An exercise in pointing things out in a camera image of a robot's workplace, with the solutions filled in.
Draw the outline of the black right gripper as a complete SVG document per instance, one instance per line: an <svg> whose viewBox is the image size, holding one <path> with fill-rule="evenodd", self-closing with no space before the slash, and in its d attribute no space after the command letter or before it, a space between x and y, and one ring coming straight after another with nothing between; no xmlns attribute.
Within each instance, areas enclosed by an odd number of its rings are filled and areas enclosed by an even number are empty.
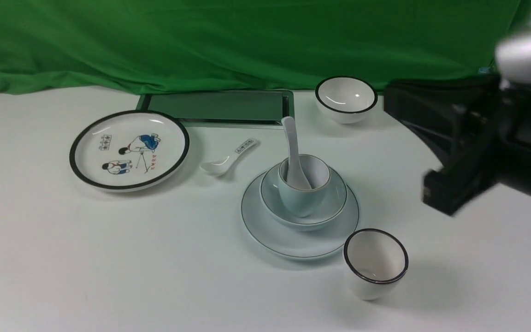
<svg viewBox="0 0 531 332"><path fill-rule="evenodd" d="M448 216L496 184L531 196L531 85L499 76L392 80L384 111L441 162L422 177L422 202Z"/></svg>

